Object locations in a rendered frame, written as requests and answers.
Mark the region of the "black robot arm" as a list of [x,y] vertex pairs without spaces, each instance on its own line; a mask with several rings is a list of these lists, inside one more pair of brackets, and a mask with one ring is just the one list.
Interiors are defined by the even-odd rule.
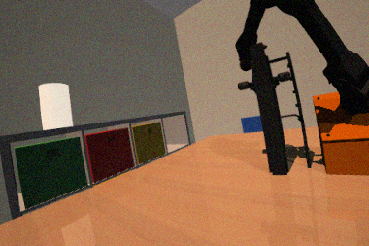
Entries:
[[346,114],[369,113],[369,66],[358,53],[348,50],[315,0],[251,0],[244,31],[235,44],[241,70],[252,69],[249,46],[257,43],[265,8],[275,6],[298,19],[326,59],[323,75],[338,90]]

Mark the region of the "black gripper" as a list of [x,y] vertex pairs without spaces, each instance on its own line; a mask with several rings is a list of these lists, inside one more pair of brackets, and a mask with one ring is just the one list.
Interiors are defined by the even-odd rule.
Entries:
[[[283,73],[279,73],[277,77],[273,77],[275,88],[276,88],[276,85],[278,85],[280,83],[279,81],[281,81],[281,82],[289,81],[290,77],[291,76],[290,76],[290,73],[288,71],[285,71]],[[238,89],[239,90],[247,89],[247,88],[253,89],[254,92],[256,93],[254,82],[249,83],[248,81],[245,81],[245,82],[242,82],[242,83],[238,83]]]

